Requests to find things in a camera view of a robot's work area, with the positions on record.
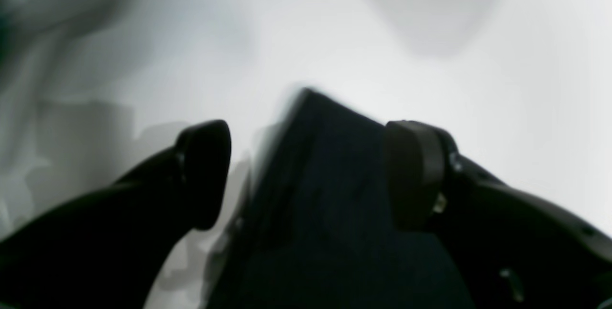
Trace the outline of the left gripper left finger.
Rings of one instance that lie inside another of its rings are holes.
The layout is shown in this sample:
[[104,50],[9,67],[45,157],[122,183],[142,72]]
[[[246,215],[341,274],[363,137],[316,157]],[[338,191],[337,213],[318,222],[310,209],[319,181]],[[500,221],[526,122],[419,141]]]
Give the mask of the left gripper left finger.
[[1,242],[3,309],[142,309],[175,244],[219,219],[231,160],[225,120],[111,185],[35,218]]

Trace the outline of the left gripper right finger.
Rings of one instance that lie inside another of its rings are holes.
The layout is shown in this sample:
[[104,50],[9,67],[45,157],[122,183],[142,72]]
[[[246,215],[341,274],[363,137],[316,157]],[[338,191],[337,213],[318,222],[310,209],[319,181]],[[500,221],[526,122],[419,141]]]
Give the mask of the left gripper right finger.
[[437,237],[479,309],[609,309],[611,238],[505,184],[460,154],[447,131],[385,126],[392,220]]

